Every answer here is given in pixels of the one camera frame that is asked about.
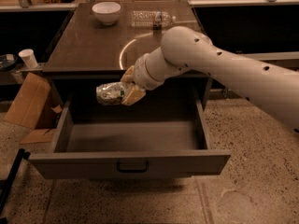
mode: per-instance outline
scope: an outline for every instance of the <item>black metal leg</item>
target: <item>black metal leg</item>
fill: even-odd
[[[15,158],[15,161],[12,164],[12,167],[10,169],[7,180],[1,182],[2,192],[0,194],[0,215],[3,211],[5,203],[7,201],[7,197],[9,195],[10,190],[11,190],[13,181],[15,180],[15,177],[18,173],[18,170],[19,170],[19,167],[20,167],[20,164],[21,164],[21,160],[22,159],[28,160],[29,156],[30,156],[29,152],[25,152],[25,149],[20,148],[18,153],[17,153],[17,156]],[[0,224],[4,224],[4,223],[7,223],[7,219],[6,218],[0,218]]]

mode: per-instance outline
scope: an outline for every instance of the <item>brown cardboard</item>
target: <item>brown cardboard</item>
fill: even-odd
[[[28,135],[23,137],[20,145],[51,142],[55,131],[56,129],[32,130]]]
[[[30,129],[52,128],[55,112],[49,82],[28,73],[5,120]]]

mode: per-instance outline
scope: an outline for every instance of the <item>bowl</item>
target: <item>bowl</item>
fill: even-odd
[[[93,5],[93,15],[104,25],[114,24],[121,14],[121,5],[115,2],[102,2]]]

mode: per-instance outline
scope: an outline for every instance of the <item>drawer handle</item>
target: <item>drawer handle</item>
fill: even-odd
[[[118,161],[117,162],[117,168],[118,168],[118,171],[120,173],[134,173],[134,174],[138,174],[138,173],[146,173],[149,169],[149,162],[146,161],[145,163],[145,167],[143,169],[122,169],[121,168],[121,162]]]

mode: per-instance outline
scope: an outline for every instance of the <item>white cup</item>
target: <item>white cup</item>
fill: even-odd
[[[34,51],[32,49],[24,49],[19,52],[19,56],[27,65],[28,68],[38,67]]]

